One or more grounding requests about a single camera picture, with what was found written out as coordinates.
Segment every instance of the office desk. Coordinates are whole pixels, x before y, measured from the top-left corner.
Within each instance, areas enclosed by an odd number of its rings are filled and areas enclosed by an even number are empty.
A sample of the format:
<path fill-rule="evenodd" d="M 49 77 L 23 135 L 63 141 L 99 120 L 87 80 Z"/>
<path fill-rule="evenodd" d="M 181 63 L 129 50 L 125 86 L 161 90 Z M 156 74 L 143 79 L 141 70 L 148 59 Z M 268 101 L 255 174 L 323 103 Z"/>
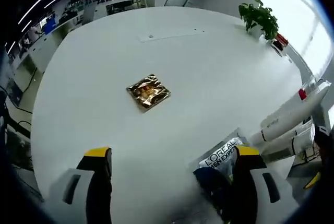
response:
<path fill-rule="evenodd" d="M 143 113 L 126 87 L 155 74 L 171 96 Z M 200 197 L 189 163 L 246 137 L 302 85 L 244 23 L 186 7 L 135 9 L 68 34 L 45 72 L 31 151 L 43 197 L 92 148 L 112 148 L 115 224 L 161 223 Z"/>

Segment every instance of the white round table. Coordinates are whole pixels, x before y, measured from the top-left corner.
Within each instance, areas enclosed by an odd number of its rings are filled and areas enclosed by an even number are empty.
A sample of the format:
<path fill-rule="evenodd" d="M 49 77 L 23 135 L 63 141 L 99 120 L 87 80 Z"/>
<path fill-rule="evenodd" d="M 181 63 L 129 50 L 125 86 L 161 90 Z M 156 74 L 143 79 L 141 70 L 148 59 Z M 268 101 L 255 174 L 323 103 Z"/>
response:
<path fill-rule="evenodd" d="M 142 113 L 126 87 L 155 74 L 171 96 Z M 92 148 L 112 148 L 113 223 L 159 223 L 199 194 L 190 162 L 240 127 L 247 137 L 301 86 L 298 68 L 212 11 L 154 7 L 71 32 L 34 105 L 44 197 Z"/>

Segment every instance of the potted plant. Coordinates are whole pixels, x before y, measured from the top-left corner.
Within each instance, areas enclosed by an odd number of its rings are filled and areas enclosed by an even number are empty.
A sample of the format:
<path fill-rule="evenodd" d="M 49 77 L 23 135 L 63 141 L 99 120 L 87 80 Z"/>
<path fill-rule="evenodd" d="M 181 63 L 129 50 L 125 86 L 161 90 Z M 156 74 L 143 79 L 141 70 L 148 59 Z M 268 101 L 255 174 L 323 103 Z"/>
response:
<path fill-rule="evenodd" d="M 255 1 L 259 7 L 246 3 L 239 6 L 240 17 L 246 22 L 246 31 L 257 38 L 264 34 L 266 40 L 273 40 L 278 33 L 277 18 L 270 14 L 271 8 L 263 7 L 261 0 Z"/>

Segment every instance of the green leaves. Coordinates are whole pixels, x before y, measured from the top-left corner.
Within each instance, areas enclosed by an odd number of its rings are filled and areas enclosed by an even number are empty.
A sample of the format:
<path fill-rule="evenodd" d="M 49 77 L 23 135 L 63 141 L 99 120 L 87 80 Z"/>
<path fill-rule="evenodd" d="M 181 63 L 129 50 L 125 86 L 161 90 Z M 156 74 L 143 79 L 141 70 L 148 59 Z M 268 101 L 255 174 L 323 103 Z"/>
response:
<path fill-rule="evenodd" d="M 242 3 L 239 8 L 241 19 L 246 23 L 246 30 L 248 31 L 252 27 L 259 24 L 262 26 L 262 31 L 265 33 L 266 40 L 272 40 L 276 38 L 278 33 L 277 18 L 270 13 L 272 9 L 269 7 L 263 7 L 261 0 L 254 0 L 260 4 L 260 7 L 256 8 L 253 4 Z"/>

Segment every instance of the window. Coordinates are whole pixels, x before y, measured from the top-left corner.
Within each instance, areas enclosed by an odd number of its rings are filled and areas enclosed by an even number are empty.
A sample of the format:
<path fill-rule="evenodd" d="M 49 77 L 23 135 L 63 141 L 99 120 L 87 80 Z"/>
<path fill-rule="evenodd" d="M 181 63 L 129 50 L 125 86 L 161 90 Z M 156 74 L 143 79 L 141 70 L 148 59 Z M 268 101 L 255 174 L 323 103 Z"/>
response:
<path fill-rule="evenodd" d="M 312 0 L 262 0 L 277 17 L 279 32 L 319 79 L 327 68 L 333 45 Z"/>

